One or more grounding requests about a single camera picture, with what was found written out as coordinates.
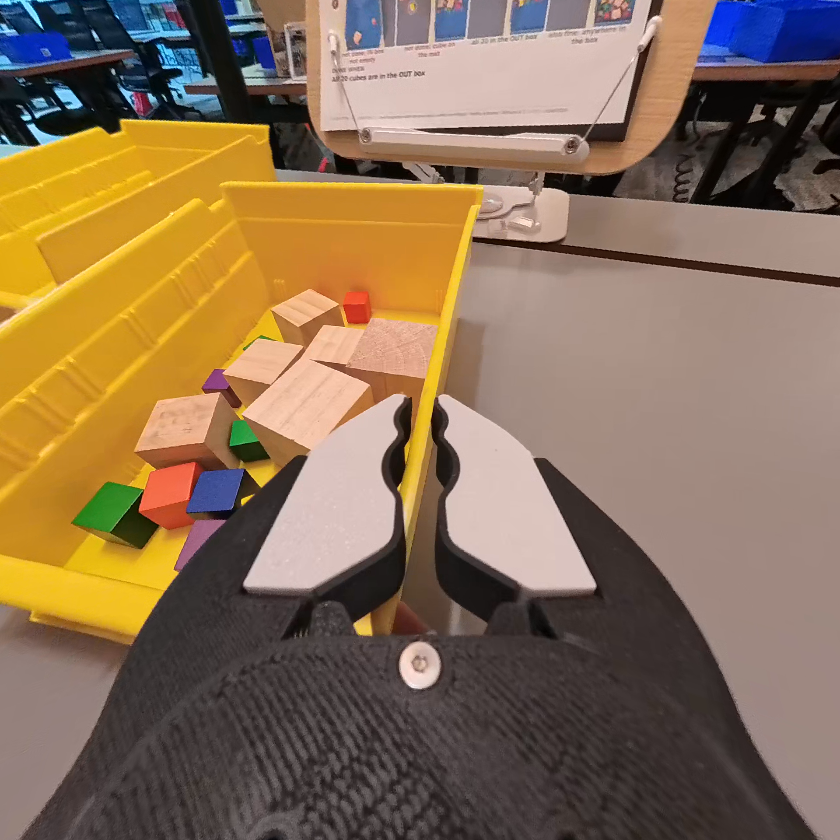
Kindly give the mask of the white page holder bar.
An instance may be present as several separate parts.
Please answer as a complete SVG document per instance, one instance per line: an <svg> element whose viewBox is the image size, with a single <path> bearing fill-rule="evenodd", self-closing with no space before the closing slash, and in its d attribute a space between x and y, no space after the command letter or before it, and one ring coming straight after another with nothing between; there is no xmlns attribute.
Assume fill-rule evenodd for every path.
<svg viewBox="0 0 840 840"><path fill-rule="evenodd" d="M489 134L362 128L358 139L368 151L394 154L412 162L431 162L439 157L449 163L488 164L496 160L533 165L556 161L579 163L591 152L586 139L565 133Z"/></svg>

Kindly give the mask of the wooden background table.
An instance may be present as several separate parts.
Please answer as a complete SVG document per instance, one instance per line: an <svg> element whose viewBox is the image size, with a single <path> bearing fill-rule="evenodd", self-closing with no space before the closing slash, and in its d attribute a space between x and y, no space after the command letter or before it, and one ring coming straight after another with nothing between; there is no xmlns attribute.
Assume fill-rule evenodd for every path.
<svg viewBox="0 0 840 840"><path fill-rule="evenodd" d="M741 56L701 56L691 80L701 82L813 82L831 81L839 73L839 59L758 62Z"/></svg>
<svg viewBox="0 0 840 840"><path fill-rule="evenodd" d="M86 70L99 67L114 67L120 62L136 58L138 55L132 49L100 51L83 51L72 54L70 58L51 59L42 62L18 62L9 60L1 62L2 78L30 78L49 77L55 74L67 74L72 71Z"/></svg>

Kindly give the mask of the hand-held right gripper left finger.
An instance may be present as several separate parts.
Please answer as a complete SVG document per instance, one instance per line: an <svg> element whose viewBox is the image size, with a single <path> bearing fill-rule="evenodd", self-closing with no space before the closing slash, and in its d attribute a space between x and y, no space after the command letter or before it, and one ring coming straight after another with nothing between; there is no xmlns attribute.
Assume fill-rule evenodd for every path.
<svg viewBox="0 0 840 840"><path fill-rule="evenodd" d="M412 415L409 396L389 396L311 450L245 577L248 594L337 602L357 621L398 592Z"/></svg>

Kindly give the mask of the blue plastic bins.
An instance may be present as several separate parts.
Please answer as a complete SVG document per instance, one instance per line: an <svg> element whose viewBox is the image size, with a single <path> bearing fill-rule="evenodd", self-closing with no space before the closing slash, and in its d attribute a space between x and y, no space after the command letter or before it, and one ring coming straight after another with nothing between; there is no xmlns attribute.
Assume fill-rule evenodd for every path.
<svg viewBox="0 0 840 840"><path fill-rule="evenodd" d="M839 57L839 2L718 2L704 46L759 63Z"/></svg>

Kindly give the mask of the instruction sheet with pictures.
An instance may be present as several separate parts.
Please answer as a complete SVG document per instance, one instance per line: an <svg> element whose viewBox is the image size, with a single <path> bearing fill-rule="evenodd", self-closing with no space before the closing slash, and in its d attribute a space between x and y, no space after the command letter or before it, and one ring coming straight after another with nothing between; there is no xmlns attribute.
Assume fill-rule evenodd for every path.
<svg viewBox="0 0 840 840"><path fill-rule="evenodd" d="M318 2L338 130L539 130L621 142L662 2Z"/></svg>

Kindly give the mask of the yellow plastic bin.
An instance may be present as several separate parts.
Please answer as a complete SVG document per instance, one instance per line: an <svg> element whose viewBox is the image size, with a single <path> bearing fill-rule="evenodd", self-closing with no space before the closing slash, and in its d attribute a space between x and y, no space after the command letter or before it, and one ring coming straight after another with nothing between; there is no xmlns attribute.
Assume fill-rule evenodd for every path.
<svg viewBox="0 0 840 840"><path fill-rule="evenodd" d="M277 181L267 127L123 120L1 161L1 320L192 200Z"/></svg>
<svg viewBox="0 0 840 840"><path fill-rule="evenodd" d="M407 548L432 453L480 190L229 183L136 234L2 325L1 600L36 623L131 644L175 578L187 528L107 540L151 469L234 469L214 369L314 290L437 328L401 485Z"/></svg>

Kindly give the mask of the instruction sheet on clipboard stand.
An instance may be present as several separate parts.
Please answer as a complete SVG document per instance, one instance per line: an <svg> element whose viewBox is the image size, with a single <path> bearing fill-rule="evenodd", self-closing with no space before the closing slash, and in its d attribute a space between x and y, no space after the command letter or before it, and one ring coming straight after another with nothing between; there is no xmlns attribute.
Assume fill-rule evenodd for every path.
<svg viewBox="0 0 840 840"><path fill-rule="evenodd" d="M496 150L475 151L459 142L459 134L445 133L443 145L420 140L419 145L383 145L362 141L357 129L327 131L322 126L320 83L325 72L321 58L326 35L318 21L317 4L306 5L308 39L308 106L313 128L336 158L349 161L387 161L432 167L538 171L572 175L609 175L624 171L652 153L677 121L697 65L714 1L664 1L664 23L646 47L644 68L636 84L636 98L622 142L589 140L584 161L572 161L564 150L540 154L519 150L508 134Z"/></svg>

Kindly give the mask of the group of small coloured cubes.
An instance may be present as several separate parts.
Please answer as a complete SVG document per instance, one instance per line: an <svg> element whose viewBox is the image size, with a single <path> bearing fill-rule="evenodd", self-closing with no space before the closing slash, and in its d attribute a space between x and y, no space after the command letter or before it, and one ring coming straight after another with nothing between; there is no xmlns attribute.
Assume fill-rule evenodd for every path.
<svg viewBox="0 0 840 840"><path fill-rule="evenodd" d="M256 461L222 469L204 469L196 463L157 469L143 461L151 467L143 485L104 482L71 524L133 550L144 549L159 530L189 529L191 539L198 540L257 491L255 479L245 468Z"/></svg>

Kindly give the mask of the grey metal stand base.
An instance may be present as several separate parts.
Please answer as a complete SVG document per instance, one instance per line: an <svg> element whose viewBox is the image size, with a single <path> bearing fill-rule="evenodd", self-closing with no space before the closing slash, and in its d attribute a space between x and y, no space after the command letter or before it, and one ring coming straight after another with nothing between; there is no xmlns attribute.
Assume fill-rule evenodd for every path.
<svg viewBox="0 0 840 840"><path fill-rule="evenodd" d="M487 185L472 237L501 245L557 243L568 233L570 206L560 190L534 195L526 186Z"/></svg>

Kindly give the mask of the group of plain wooden cubes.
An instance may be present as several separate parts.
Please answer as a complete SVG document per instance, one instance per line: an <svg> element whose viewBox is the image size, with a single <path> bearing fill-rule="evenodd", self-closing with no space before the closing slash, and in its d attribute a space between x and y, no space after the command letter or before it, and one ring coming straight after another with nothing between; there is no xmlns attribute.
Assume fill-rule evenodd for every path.
<svg viewBox="0 0 840 840"><path fill-rule="evenodd" d="M348 292L340 306L306 289L271 317L280 339L254 339L211 371L201 394L154 405L136 455L157 469L265 459L283 466L387 397L410 398L416 417L436 325L373 318L365 291Z"/></svg>

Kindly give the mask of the blue plastic bin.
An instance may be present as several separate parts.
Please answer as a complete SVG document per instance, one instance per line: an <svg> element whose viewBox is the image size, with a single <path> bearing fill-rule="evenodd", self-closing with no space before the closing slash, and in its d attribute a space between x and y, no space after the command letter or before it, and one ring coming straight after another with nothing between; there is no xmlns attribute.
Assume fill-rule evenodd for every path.
<svg viewBox="0 0 840 840"><path fill-rule="evenodd" d="M67 39L50 31L1 34L1 52L16 65L46 64L73 58Z"/></svg>

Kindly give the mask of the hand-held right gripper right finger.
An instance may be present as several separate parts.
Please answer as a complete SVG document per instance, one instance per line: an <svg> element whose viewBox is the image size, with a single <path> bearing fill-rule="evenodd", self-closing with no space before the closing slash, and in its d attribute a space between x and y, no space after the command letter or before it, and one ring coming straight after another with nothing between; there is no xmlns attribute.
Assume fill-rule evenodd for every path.
<svg viewBox="0 0 840 840"><path fill-rule="evenodd" d="M451 395L436 399L432 431L444 593L486 623L505 604L593 595L595 578L526 446Z"/></svg>

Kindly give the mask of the black office chair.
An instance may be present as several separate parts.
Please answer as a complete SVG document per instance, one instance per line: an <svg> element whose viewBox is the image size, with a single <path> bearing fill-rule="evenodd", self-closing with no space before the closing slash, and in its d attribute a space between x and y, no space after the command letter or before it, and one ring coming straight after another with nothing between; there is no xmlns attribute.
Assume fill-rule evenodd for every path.
<svg viewBox="0 0 840 840"><path fill-rule="evenodd" d="M195 107L180 104L175 99L170 82L179 78L182 72L164 68L160 59L148 52L148 44L137 43L106 1L80 1L80 8L103 48L132 52L133 56L124 59L115 72L123 89L152 96L155 100L154 107L147 114L148 119L205 119Z"/></svg>

